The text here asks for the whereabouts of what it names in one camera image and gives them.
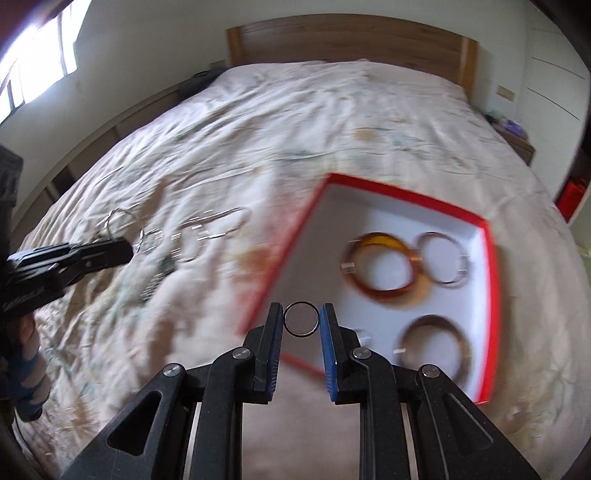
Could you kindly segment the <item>left gloved hand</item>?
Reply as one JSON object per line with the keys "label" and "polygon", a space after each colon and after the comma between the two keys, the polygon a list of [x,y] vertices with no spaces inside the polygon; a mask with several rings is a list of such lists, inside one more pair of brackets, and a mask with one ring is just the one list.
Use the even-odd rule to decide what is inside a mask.
{"label": "left gloved hand", "polygon": [[8,393],[21,420],[33,422],[42,415],[51,381],[40,352],[40,336],[33,314],[9,326]]}

